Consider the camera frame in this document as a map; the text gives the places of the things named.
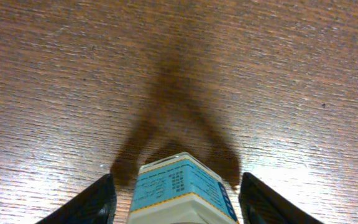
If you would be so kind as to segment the white Panadol medicine box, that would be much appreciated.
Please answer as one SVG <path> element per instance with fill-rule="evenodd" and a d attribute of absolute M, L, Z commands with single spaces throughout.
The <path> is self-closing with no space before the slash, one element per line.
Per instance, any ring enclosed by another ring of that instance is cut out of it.
<path fill-rule="evenodd" d="M 238 224 L 222 178 L 187 152 L 139 169 L 128 224 Z"/>

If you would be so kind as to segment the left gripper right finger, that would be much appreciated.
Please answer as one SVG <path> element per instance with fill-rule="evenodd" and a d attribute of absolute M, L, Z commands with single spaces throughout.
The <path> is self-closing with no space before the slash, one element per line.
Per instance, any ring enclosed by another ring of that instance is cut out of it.
<path fill-rule="evenodd" d="M 246 224 L 323 224 L 250 172 L 242 175 L 239 204 Z"/>

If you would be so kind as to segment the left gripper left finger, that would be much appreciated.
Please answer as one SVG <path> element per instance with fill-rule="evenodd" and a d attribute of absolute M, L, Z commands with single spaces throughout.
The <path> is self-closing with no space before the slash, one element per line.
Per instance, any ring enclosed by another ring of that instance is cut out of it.
<path fill-rule="evenodd" d="M 112 224 L 116 207 L 114 176 L 106 174 L 37 224 Z"/>

